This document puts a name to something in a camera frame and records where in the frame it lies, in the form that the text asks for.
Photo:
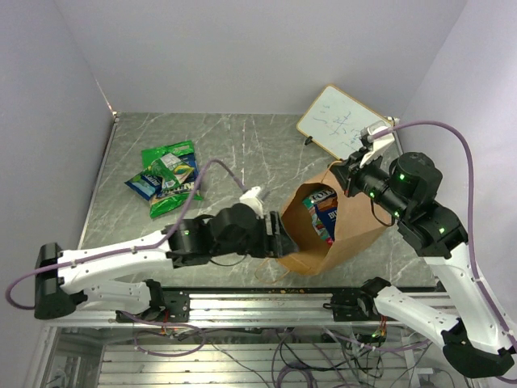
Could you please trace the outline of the green Chuba chips bag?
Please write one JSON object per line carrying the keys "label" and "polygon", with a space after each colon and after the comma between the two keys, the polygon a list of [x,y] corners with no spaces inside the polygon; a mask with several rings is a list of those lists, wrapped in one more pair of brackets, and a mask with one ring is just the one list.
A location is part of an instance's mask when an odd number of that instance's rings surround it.
{"label": "green Chuba chips bag", "polygon": [[[154,160],[160,158],[164,154],[171,153],[175,156],[181,156],[184,154],[190,154],[193,153],[195,155],[195,147],[194,143],[190,140],[187,141],[181,141],[179,143],[175,143],[173,145],[163,145],[155,148],[150,148],[146,150],[141,151],[141,159],[142,159],[142,165],[146,169],[151,162]],[[192,191],[194,193],[193,199],[194,200],[202,200],[203,197],[200,194],[199,189],[193,189]],[[181,205],[185,203],[188,196],[190,195],[181,195],[179,197],[167,197],[162,199],[157,199],[156,195],[154,195],[150,200],[150,211],[149,215],[152,218],[159,217],[165,213],[168,213],[174,209],[179,208]]]}

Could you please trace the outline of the blue Kettle vinegar chips bag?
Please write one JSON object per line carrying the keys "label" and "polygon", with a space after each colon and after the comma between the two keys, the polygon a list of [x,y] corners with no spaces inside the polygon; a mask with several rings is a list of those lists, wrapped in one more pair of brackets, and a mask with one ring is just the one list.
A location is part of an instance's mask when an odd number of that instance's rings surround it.
{"label": "blue Kettle vinegar chips bag", "polygon": [[178,156],[178,162],[173,165],[174,179],[162,179],[162,190],[156,195],[157,199],[188,195],[194,189],[199,168],[193,153]]}

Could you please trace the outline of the brown paper bag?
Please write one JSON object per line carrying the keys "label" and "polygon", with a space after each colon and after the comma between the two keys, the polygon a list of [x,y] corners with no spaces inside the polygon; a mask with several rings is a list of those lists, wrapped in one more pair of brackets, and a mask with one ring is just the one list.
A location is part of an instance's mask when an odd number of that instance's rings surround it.
{"label": "brown paper bag", "polygon": [[[334,243],[329,246],[315,232],[309,212],[302,201],[312,192],[332,188],[338,198]],[[369,248],[387,229],[389,214],[380,206],[373,205],[367,196],[347,197],[330,170],[305,181],[285,202],[281,219],[287,232],[300,246],[299,253],[276,260],[286,272],[274,280],[265,280],[259,272],[254,277],[272,285],[289,273],[316,276],[327,272]]]}

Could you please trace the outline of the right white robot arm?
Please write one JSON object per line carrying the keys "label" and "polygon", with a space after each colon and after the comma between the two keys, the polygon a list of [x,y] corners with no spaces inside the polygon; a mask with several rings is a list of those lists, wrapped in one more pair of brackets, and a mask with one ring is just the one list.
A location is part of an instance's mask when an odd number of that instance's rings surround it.
{"label": "right white robot arm", "polygon": [[502,377],[515,364],[516,346],[475,277],[469,237],[458,216],[436,201],[443,175],[423,153],[405,153],[388,171],[381,158],[364,162],[364,152],[330,167],[345,196],[360,193],[392,217],[398,233],[424,258],[456,307],[444,314],[407,296],[389,281],[367,280],[357,313],[396,319],[441,348],[449,364],[470,378]]}

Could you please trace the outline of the small blue snack packet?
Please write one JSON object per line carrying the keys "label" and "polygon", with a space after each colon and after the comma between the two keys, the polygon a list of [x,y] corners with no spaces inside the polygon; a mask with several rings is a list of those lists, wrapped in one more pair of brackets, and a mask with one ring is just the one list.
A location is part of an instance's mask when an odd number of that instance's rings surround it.
{"label": "small blue snack packet", "polygon": [[141,172],[124,182],[126,186],[145,200],[150,200],[162,189],[162,178]]}

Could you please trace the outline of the green yellow snack packet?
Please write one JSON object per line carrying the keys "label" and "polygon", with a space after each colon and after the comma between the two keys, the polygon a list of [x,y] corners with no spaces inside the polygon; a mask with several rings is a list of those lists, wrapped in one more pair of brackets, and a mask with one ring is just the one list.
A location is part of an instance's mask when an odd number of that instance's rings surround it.
{"label": "green yellow snack packet", "polygon": [[168,153],[151,162],[146,170],[162,179],[162,189],[176,189],[182,185],[194,171],[188,163]]}

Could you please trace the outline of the colourful snack packets in bag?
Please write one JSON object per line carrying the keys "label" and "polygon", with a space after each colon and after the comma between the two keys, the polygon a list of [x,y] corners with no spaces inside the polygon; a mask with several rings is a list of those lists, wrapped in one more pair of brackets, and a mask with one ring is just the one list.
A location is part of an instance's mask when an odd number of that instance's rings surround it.
{"label": "colourful snack packets in bag", "polygon": [[312,226],[318,237],[332,246],[338,212],[336,192],[332,188],[322,188],[312,192],[303,199],[302,203],[309,212]]}

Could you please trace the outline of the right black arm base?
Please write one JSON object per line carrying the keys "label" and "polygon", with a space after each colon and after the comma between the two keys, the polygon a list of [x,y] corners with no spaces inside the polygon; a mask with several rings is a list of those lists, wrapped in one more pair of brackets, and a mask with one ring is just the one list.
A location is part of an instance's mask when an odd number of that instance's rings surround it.
{"label": "right black arm base", "polygon": [[332,312],[335,322],[381,320],[374,299],[391,283],[380,277],[364,282],[359,288],[340,289],[322,307]]}

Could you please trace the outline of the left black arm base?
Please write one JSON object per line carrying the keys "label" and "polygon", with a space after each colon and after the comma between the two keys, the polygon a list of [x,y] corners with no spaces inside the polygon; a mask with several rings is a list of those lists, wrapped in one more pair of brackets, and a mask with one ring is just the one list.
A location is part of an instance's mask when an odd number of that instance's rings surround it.
{"label": "left black arm base", "polygon": [[156,323],[186,323],[190,314],[190,298],[183,291],[165,291],[164,302],[136,314],[138,319]]}

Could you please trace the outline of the aluminium frame rail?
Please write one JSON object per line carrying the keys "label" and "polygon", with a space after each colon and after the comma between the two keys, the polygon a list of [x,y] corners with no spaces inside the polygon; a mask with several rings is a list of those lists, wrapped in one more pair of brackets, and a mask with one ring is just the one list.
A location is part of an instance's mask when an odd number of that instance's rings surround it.
{"label": "aluminium frame rail", "polygon": [[[446,293],[409,293],[409,296],[437,309],[437,316],[457,312]],[[192,293],[183,299],[186,301],[182,301],[183,306],[178,312],[158,316],[154,322],[163,323],[166,316],[170,323],[188,323],[197,327],[336,326],[380,321],[373,313],[367,316],[361,309],[333,312],[324,308],[324,304],[330,303],[330,293]],[[53,327],[114,328],[130,322],[128,318],[117,318],[113,311],[76,311],[45,323]]]}

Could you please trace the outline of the small whiteboard wooden frame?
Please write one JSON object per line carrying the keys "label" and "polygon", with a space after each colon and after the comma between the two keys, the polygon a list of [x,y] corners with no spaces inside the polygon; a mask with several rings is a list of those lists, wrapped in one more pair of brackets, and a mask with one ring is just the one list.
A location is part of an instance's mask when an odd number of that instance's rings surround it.
{"label": "small whiteboard wooden frame", "polygon": [[346,159],[362,146],[360,132],[373,125],[388,127],[393,121],[327,85],[296,124],[297,130],[336,159]]}

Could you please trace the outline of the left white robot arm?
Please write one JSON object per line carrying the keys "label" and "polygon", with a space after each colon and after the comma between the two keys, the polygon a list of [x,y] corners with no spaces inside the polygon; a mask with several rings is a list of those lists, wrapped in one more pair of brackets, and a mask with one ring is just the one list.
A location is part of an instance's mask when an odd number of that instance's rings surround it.
{"label": "left white robot arm", "polygon": [[205,265],[222,255],[278,259],[298,251],[277,212],[260,217],[244,204],[90,251],[48,243],[36,261],[34,316],[50,320],[76,310],[111,310],[155,321],[170,309],[161,284],[152,279],[125,283],[121,277]]}

